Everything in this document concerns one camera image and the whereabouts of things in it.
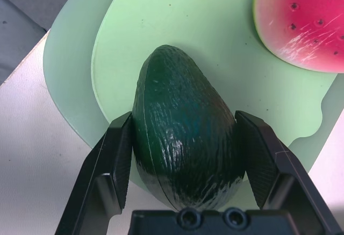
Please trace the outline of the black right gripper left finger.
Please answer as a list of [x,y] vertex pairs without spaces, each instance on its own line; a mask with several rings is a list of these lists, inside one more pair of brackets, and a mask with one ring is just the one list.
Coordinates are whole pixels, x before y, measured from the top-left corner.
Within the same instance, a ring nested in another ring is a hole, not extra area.
[[106,234],[125,207],[132,160],[132,114],[116,118],[84,160],[56,234]]

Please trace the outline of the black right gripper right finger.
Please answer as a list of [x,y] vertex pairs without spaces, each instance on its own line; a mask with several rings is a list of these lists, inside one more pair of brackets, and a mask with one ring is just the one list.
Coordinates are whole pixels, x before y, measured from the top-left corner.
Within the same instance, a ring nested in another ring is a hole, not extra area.
[[343,234],[298,158],[261,118],[236,111],[239,147],[258,210],[245,234]]

